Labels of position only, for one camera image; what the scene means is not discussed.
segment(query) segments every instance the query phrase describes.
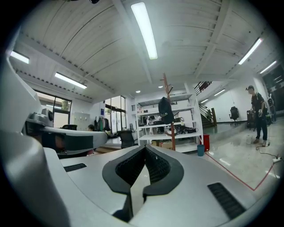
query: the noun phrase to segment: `red trash bin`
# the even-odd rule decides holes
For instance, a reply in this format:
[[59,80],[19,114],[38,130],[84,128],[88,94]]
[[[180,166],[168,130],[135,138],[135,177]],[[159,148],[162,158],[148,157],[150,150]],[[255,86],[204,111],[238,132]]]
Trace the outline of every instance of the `red trash bin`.
[[209,151],[210,143],[209,143],[209,135],[208,134],[203,135],[203,145],[204,145],[204,151]]

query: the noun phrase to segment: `staircase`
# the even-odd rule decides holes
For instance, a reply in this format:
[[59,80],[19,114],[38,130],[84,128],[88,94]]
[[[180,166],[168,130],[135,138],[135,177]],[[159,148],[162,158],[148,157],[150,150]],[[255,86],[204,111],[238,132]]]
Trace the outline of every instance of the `staircase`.
[[215,110],[209,110],[207,107],[199,104],[200,115],[202,120],[202,128],[210,128],[217,126]]
[[210,127],[214,127],[214,124],[209,121],[206,117],[204,117],[202,114],[201,115],[201,120],[202,120],[202,128],[210,128]]

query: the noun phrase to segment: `office chair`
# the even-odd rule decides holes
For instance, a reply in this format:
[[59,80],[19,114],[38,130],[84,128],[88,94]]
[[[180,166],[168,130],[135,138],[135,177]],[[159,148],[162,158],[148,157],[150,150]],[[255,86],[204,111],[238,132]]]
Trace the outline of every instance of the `office chair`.
[[236,108],[235,106],[231,107],[231,114],[229,114],[229,116],[230,116],[230,119],[233,119],[235,121],[235,125],[236,125],[237,124],[236,119],[239,117],[238,108]]
[[121,140],[121,149],[138,145],[134,142],[132,131],[118,131],[117,134],[119,135]]
[[77,130],[77,125],[63,125],[61,129]]

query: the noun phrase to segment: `black rubber part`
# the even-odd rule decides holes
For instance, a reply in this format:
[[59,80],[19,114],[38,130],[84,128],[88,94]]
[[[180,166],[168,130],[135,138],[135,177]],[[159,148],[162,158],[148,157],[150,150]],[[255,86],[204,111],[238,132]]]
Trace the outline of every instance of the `black rubber part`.
[[143,197],[166,195],[179,185],[184,169],[180,162],[155,148],[146,147],[146,167],[149,171],[150,183],[143,190]]
[[65,149],[68,151],[93,149],[93,136],[68,136],[65,135]]
[[245,208],[221,183],[210,184],[207,187],[230,219],[234,219],[245,212]]
[[144,167],[144,146],[109,161],[103,167],[103,179],[112,191],[130,195],[130,188]]
[[84,163],[76,164],[76,165],[69,165],[65,166],[64,169],[66,172],[74,171],[77,169],[85,168],[87,167]]
[[143,190],[144,198],[168,194],[178,186],[184,175],[178,160],[147,145],[133,149],[105,164],[103,178],[112,191],[130,195],[130,188],[144,164],[149,170],[151,183]]

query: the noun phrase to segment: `cardboard box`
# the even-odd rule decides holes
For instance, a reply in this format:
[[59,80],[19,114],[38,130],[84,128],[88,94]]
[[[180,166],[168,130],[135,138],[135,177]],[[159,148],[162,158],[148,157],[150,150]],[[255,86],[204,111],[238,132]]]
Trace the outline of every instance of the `cardboard box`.
[[173,149],[173,143],[172,142],[160,143],[160,147],[172,150]]
[[160,146],[160,141],[152,140],[152,145],[159,147]]

